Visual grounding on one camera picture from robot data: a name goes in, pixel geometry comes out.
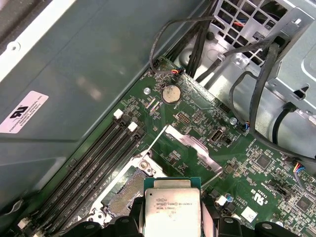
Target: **wire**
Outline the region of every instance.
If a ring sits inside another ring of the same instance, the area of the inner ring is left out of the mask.
[[[235,48],[233,50],[230,50],[226,53],[224,53],[225,57],[231,56],[235,53],[244,53],[244,52],[248,52],[251,50],[258,50],[260,48],[266,48],[268,45],[270,44],[270,41],[262,41],[262,42],[258,42],[256,44],[250,44],[247,46],[243,46],[240,48]],[[197,82],[201,83],[208,75],[210,75],[213,71],[215,71],[215,69],[222,63],[222,61],[220,59],[216,59],[215,62],[203,73],[201,74],[198,78],[197,78]],[[210,79],[207,84],[204,86],[205,89],[209,90],[210,87],[213,85],[214,80]]]
[[[238,21],[235,21],[235,22],[234,22],[234,25],[244,27],[244,24],[243,24],[243,23],[240,23],[240,22],[238,22]]]
[[[211,4],[208,6],[205,13],[209,16],[212,16],[215,11],[216,5],[217,5],[217,0],[211,1]],[[187,70],[186,70],[186,73],[192,78],[194,78],[197,72],[198,66],[200,64],[200,61],[202,59],[204,43],[205,43],[206,35],[208,33],[209,24],[211,22],[212,21],[203,22],[199,30],[199,33],[197,35],[197,39],[196,39],[196,42],[195,42],[188,66],[187,66]]]
[[[198,17],[198,18],[178,19],[178,20],[168,21],[166,24],[164,24],[164,26],[160,29],[160,31],[157,33],[157,35],[155,37],[155,40],[154,40],[154,43],[153,43],[153,46],[152,46],[152,49],[151,49],[150,55],[149,55],[149,64],[150,64],[150,67],[152,68],[152,70],[154,71],[154,73],[157,73],[157,74],[168,74],[168,73],[171,73],[171,70],[160,71],[160,70],[157,70],[154,67],[154,53],[155,53],[155,49],[157,47],[158,41],[159,41],[161,35],[163,34],[163,32],[170,25],[172,25],[174,23],[199,22],[199,21],[209,21],[209,20],[215,20],[215,17],[214,16],[203,16],[203,17]]]
[[[249,108],[249,113],[250,113],[249,121],[250,121],[250,132],[252,133],[255,133],[255,130],[256,130],[255,125],[256,125],[260,99],[261,99],[265,84],[270,75],[270,72],[277,60],[278,48],[279,46],[276,43],[273,43],[269,46],[267,58],[263,66],[261,67],[258,79],[255,84],[255,88],[251,97],[250,108]]]
[[[297,171],[297,168],[300,166],[301,164],[299,162],[296,163],[296,165],[294,166],[293,169],[293,173],[295,173]]]
[[[304,169],[306,169],[306,168],[305,168],[305,167],[298,168],[295,173],[299,173],[299,172],[301,172],[301,171],[304,170]]]
[[[310,195],[313,198],[316,198],[315,194],[311,193],[310,191],[308,191],[301,183],[300,177],[298,176],[298,173],[294,173],[294,177],[296,179],[296,182],[298,183],[298,185],[300,186],[301,189],[303,189],[308,195]]]
[[[272,129],[272,142],[274,144],[278,145],[278,138],[277,137],[278,137],[278,131],[279,131],[279,128],[280,128],[282,121],[289,113],[296,111],[296,109],[297,109],[296,106],[291,102],[288,102],[283,106],[283,111],[277,117],[277,119],[273,125],[273,129]]]
[[[241,115],[239,115],[239,112],[236,110],[235,106],[234,106],[234,91],[235,88],[242,82],[242,80],[245,78],[246,75],[251,76],[254,79],[257,79],[256,76],[254,76],[254,74],[252,72],[246,71],[243,72],[239,78],[234,82],[234,84],[232,85],[231,89],[229,90],[229,94],[228,94],[228,103],[229,103],[229,107],[231,108],[232,112],[234,113],[235,117],[239,120],[240,123],[242,124],[247,124],[247,122],[242,119]]]
[[[183,51],[183,49],[188,45],[190,40],[195,36],[200,28],[201,22],[195,23],[173,46],[173,48],[166,54],[166,58],[170,59],[171,62],[176,60],[178,55]]]
[[[271,69],[277,59],[277,52],[278,52],[278,45],[273,43],[269,47],[268,56],[266,58],[265,63],[261,67],[261,71],[259,73],[254,92],[251,97],[250,101],[250,133],[262,144],[266,145],[267,147],[274,149],[278,152],[283,153],[284,155],[292,158],[296,158],[298,160],[304,161],[306,163],[316,163],[316,159],[303,156],[300,154],[297,154],[295,152],[289,151],[288,149],[285,149],[283,147],[280,147],[274,143],[272,143],[270,140],[268,140],[265,136],[263,136],[261,133],[259,133],[256,128],[256,119],[257,119],[257,113],[259,108],[259,103],[261,99],[261,95],[263,92],[263,89],[265,87],[265,83],[269,77],[269,74],[271,72]]]

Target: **black ram slot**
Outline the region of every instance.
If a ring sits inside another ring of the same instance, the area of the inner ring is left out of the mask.
[[[101,134],[101,136],[91,145],[91,147],[86,151],[83,157],[79,160],[78,164],[72,167],[62,179],[60,184],[53,190],[52,195],[41,205],[40,209],[44,208],[40,212],[36,212],[39,215],[35,218],[40,218],[45,214],[48,208],[50,208],[61,196],[62,192],[70,186],[73,179],[77,177],[77,173],[84,169],[84,167],[91,161],[94,153],[100,148],[100,146],[108,139],[111,133],[114,131],[115,127],[118,125],[121,119],[117,121],[112,121],[107,129]]]
[[[114,137],[111,138],[111,141],[106,144],[95,156],[95,158],[90,162],[87,168],[82,172],[79,178],[72,184],[72,187],[65,191],[63,197],[58,200],[58,202],[54,205],[48,214],[46,214],[46,218],[43,219],[44,226],[50,223],[56,215],[63,211],[64,207],[76,197],[76,194],[80,191],[81,187],[85,185],[86,180],[90,178],[96,172],[98,166],[104,162],[104,157],[107,157],[107,152],[112,153],[111,148],[117,144],[121,143],[122,136],[124,137],[127,133],[121,133],[121,129],[117,130]]]
[[[92,183],[87,183],[86,188],[83,189],[82,193],[86,196],[79,196],[75,201],[72,202],[72,205],[66,210],[58,220],[52,224],[51,232],[55,232],[57,229],[62,229],[65,225],[73,218],[79,210],[82,209],[84,204],[94,195],[94,193],[102,186],[104,181],[109,177],[109,175],[117,168],[117,166],[130,154],[130,152],[136,147],[137,143],[143,138],[145,132],[142,129],[139,129],[138,132],[133,136],[132,143],[130,143],[123,153],[110,165],[103,164],[100,167],[98,173],[96,173],[95,179],[91,179]]]

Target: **integrated circuit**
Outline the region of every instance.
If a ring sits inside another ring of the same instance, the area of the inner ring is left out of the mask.
[[[296,206],[304,212],[306,212],[308,208],[310,208],[311,205],[312,205],[312,202],[307,197],[304,197],[304,196],[302,196],[296,203]]]
[[[227,165],[226,166],[226,168],[225,168],[225,171],[227,172],[227,173],[232,173],[232,172],[234,172],[234,168],[231,166],[231,165]]]
[[[257,164],[260,165],[261,168],[266,169],[270,163],[270,158],[267,157],[266,155],[261,155],[258,159],[257,159]]]

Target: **green circuit board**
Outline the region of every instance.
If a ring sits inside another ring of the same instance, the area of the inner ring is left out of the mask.
[[[161,58],[159,68],[176,67]],[[170,84],[181,89],[181,99],[173,105],[165,103],[161,95],[162,89]],[[145,88],[150,89],[149,94],[144,93]],[[282,154],[257,142],[248,134],[244,124],[231,125],[229,120],[234,115],[227,106],[186,74],[175,77],[173,74],[153,75],[150,70],[145,72],[45,187],[38,200],[49,195],[67,173],[67,166],[80,159],[111,123],[117,109],[129,115],[135,123],[142,124],[146,133],[125,163],[132,155],[145,151],[166,125],[172,125],[180,133],[203,143],[209,156],[223,168],[223,173],[216,175],[197,157],[196,150],[163,133],[151,151],[152,159],[166,175],[200,177],[204,195],[214,198],[230,194],[234,208],[229,214],[237,215],[247,227],[254,228],[257,222],[275,219],[299,236],[316,236],[315,200],[297,185],[293,164],[284,162]],[[210,137],[223,127],[225,131],[221,138],[212,141]],[[108,178],[109,182],[115,173]],[[315,179],[304,171],[299,176],[302,184],[315,193]]]

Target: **ram slot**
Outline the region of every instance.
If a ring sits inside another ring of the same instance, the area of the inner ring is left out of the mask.
[[[126,131],[123,130],[124,127],[126,126],[122,125],[120,129],[116,130],[114,136],[111,137],[111,140],[107,144],[105,144],[101,150],[98,151],[93,160],[81,173],[79,178],[74,183],[72,183],[71,188],[65,191],[63,197],[60,198],[58,202],[54,205],[54,208],[52,208],[45,215],[46,218],[43,218],[44,224],[42,224],[42,226],[47,226],[52,220],[56,218],[56,216],[58,216],[63,211],[64,208],[67,207],[67,204],[71,202],[74,197],[76,197],[77,193],[81,190],[82,186],[85,185],[86,180],[89,179],[89,177],[96,172],[96,169],[100,166],[100,164],[104,162],[104,157],[107,156],[107,153],[111,153],[111,149],[121,142],[122,136],[126,133]]]
[[[62,213],[58,219],[51,225],[50,232],[55,232],[62,229],[73,218],[73,216],[82,209],[84,204],[94,195],[94,193],[103,185],[110,174],[115,171],[117,166],[124,161],[124,159],[136,147],[137,143],[143,138],[145,132],[139,129],[131,138],[122,143],[122,146],[117,147],[108,160],[98,169],[95,175],[87,182],[85,187],[81,190],[78,198],[72,200],[71,206]]]

